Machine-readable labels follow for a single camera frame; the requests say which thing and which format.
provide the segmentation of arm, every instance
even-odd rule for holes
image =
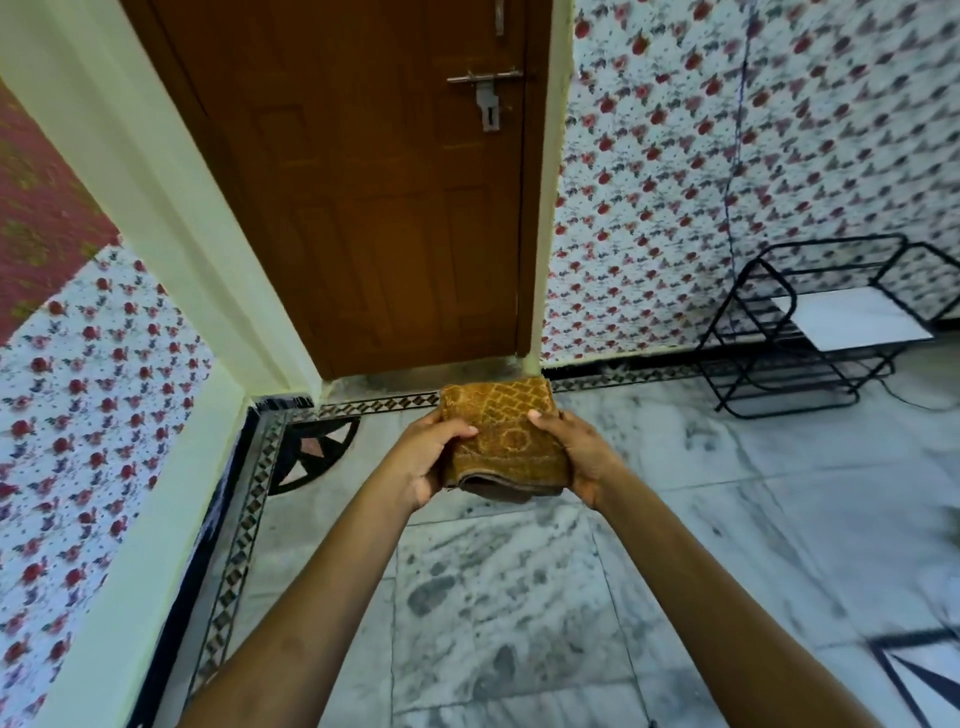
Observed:
[[[439,412],[410,425],[180,728],[316,728],[403,527],[439,489],[431,469],[447,441],[474,434]]]
[[[703,548],[597,432],[541,415],[573,463],[573,489],[603,514],[654,593],[732,728],[879,724]]]

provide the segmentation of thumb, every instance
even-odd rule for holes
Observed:
[[[446,445],[455,437],[473,437],[478,431],[476,427],[459,417],[455,420],[431,425],[427,429],[430,439],[439,445]]]
[[[532,409],[527,412],[527,419],[530,420],[537,429],[549,432],[560,440],[560,444],[564,447],[569,447],[573,444],[571,437],[573,428],[569,422],[565,422],[560,418],[559,412],[541,413],[536,409]]]

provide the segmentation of left hand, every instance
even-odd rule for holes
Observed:
[[[473,437],[477,428],[465,420],[441,422],[440,409],[416,420],[377,466],[371,478],[398,482],[418,510],[440,490],[440,474],[434,465],[444,446],[455,437]]]

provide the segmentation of forearm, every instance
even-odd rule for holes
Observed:
[[[181,728],[316,728],[411,512],[400,488],[372,475]]]
[[[632,473],[597,509],[626,547],[732,728],[877,726]]]

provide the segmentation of door handle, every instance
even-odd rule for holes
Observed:
[[[466,76],[451,76],[446,80],[448,84],[481,84],[484,81],[507,81],[508,79],[522,79],[523,71],[514,68],[499,73],[470,73]]]

